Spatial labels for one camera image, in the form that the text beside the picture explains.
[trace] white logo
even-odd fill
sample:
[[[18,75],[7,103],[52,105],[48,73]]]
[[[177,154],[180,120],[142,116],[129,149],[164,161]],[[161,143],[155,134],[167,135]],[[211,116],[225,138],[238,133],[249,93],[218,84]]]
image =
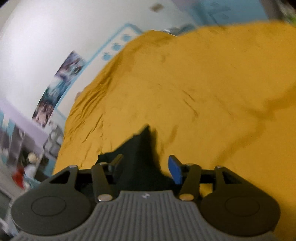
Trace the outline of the white logo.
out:
[[[144,195],[142,195],[142,198],[145,198],[145,199],[150,198],[150,194],[149,193],[145,193]]]

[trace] gray gripper base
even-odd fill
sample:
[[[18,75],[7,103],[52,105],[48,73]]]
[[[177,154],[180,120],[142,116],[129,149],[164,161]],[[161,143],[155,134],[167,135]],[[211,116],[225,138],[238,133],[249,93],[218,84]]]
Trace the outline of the gray gripper base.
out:
[[[204,220],[194,203],[178,200],[172,191],[122,191],[117,199],[98,203],[89,219],[68,233],[45,237],[20,232],[13,239],[21,240],[277,241],[271,232],[256,237],[222,233]]]

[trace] metal screw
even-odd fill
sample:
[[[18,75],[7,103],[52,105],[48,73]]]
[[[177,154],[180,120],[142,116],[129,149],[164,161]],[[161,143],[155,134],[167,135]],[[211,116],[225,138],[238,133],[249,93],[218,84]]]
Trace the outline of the metal screw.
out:
[[[98,196],[98,200],[100,202],[108,202],[111,201],[113,197],[110,194],[101,194]]]
[[[194,196],[190,193],[184,193],[179,196],[179,199],[182,201],[192,201]]]

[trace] yellow fabric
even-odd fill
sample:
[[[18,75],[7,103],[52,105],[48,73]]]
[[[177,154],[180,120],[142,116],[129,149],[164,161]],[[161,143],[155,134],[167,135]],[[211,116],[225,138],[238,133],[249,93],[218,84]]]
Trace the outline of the yellow fabric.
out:
[[[144,124],[168,156],[224,165],[280,204],[275,234],[296,237],[296,29],[282,22],[149,31],[85,88],[66,122],[55,172],[90,168]]]

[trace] poster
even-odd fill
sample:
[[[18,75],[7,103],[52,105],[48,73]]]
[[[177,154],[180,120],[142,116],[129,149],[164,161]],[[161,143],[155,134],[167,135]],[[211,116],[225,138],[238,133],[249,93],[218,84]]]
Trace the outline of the poster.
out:
[[[46,88],[32,117],[43,128],[51,117],[54,108],[74,78],[82,70],[85,60],[72,51],[54,76],[54,80]]]

